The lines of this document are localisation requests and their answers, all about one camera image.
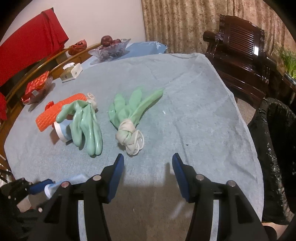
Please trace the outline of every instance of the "brown patterned curtain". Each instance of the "brown patterned curtain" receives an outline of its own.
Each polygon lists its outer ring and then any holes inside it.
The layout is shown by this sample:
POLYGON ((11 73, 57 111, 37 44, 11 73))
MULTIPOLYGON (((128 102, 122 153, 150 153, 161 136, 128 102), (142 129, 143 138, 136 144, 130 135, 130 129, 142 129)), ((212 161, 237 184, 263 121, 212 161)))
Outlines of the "brown patterned curtain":
POLYGON ((275 44, 296 51, 290 32, 263 0, 142 0, 147 41, 168 45, 170 53, 205 53, 206 30, 218 32, 220 14, 238 16, 265 30, 264 49, 275 44))

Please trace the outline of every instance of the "shiny green glove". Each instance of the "shiny green glove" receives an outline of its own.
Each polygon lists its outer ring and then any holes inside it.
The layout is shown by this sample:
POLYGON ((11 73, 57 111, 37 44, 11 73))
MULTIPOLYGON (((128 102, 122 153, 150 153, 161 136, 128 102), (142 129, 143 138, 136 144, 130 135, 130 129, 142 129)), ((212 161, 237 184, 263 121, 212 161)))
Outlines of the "shiny green glove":
POLYGON ((109 107, 109 119, 118 129, 115 138, 121 145, 126 147, 126 152, 136 155, 144 146, 144 137, 139 130, 136 130, 144 111, 163 95, 163 89, 155 91, 146 99, 142 99, 141 89, 136 89, 128 104, 121 94, 117 94, 109 107))
POLYGON ((92 105, 83 100, 66 104, 58 114, 56 122, 61 123, 67 118, 68 114, 74 115, 70 129, 75 146, 81 146, 83 133, 87 153, 90 156, 100 155, 102 152, 102 133, 92 105))

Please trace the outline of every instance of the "gray tablecloth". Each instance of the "gray tablecloth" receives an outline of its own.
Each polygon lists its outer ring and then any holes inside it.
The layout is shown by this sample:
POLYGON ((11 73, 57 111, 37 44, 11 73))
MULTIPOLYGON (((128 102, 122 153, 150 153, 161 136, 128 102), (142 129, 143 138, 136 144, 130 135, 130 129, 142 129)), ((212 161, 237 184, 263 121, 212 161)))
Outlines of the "gray tablecloth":
MULTIPOLYGON (((185 240, 194 205, 181 197, 171 165, 175 152, 212 181, 235 180, 262 216, 263 178, 251 135, 232 93, 202 54, 128 58, 95 65, 70 82, 57 79, 53 91, 31 113, 28 107, 22 110, 4 148, 14 176, 33 182, 79 173, 92 176, 123 153, 125 169, 117 194, 104 205, 114 241, 185 240), (143 86, 145 96, 165 90, 138 125, 145 136, 143 150, 129 157, 117 145, 107 111, 116 93, 129 97, 138 86, 143 86), (49 101, 79 92, 93 93, 98 103, 103 152, 95 158, 73 143, 55 142, 51 127, 40 132, 35 123, 49 101)), ((212 240, 217 206, 214 210, 212 240)))

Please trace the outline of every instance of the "black trash bag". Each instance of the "black trash bag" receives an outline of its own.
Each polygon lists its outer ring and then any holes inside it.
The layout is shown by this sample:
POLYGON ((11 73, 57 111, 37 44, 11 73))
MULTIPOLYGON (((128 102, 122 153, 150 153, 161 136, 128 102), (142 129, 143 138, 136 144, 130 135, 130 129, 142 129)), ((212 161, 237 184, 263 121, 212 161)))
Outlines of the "black trash bag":
POLYGON ((279 100, 267 98, 248 128, 263 173, 262 221, 287 225, 296 211, 296 116, 279 100))

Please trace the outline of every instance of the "metal pin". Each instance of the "metal pin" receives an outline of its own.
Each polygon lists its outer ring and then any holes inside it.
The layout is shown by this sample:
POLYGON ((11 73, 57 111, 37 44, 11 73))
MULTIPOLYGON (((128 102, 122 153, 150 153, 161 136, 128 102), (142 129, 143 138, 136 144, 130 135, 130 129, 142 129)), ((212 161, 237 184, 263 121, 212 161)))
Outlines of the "metal pin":
POLYGON ((204 180, 205 176, 202 174, 197 174, 195 178, 199 181, 202 181, 202 180, 204 180))
POLYGON ((63 188, 66 188, 66 187, 68 187, 69 185, 70 185, 70 183, 67 182, 67 181, 65 181, 65 182, 63 182, 63 183, 61 184, 61 186, 62 186, 63 188))
POLYGON ((101 175, 95 175, 93 176, 94 181, 100 181, 102 179, 101 175))
POLYGON ((227 182, 227 184, 228 184, 229 186, 231 186, 231 187, 234 187, 234 186, 236 185, 236 182, 233 181, 233 180, 229 180, 229 181, 227 182))

